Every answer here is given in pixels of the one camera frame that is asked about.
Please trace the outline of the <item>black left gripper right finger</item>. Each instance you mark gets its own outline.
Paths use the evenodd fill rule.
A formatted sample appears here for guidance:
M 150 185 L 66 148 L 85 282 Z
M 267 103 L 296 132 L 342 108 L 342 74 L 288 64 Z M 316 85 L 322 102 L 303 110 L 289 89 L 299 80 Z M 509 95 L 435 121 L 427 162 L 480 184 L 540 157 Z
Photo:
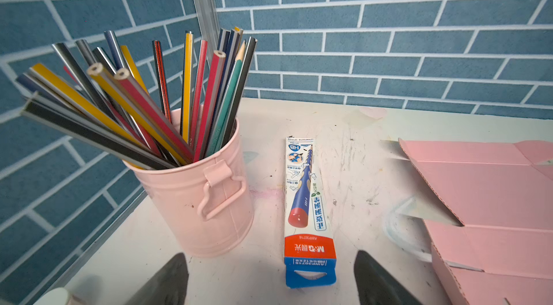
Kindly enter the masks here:
M 357 252 L 354 261 L 354 277 L 360 304 L 421 305 L 413 294 L 364 250 Z

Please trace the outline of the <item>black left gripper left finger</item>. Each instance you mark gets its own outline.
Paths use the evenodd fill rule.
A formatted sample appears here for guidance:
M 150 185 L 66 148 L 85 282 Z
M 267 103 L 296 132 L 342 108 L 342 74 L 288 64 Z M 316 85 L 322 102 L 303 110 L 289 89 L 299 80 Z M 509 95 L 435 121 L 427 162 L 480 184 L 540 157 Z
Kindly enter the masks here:
M 127 302 L 134 304 L 180 304 L 185 303 L 189 272 L 184 253 L 172 257 L 150 278 Z

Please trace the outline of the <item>pink cardboard box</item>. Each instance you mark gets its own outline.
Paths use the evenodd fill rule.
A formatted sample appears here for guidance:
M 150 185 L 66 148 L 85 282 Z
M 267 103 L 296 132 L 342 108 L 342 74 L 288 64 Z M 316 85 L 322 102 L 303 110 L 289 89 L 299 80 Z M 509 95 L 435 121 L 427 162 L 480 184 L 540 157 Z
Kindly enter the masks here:
M 399 144 L 459 221 L 424 222 L 450 301 L 551 304 L 551 142 Z

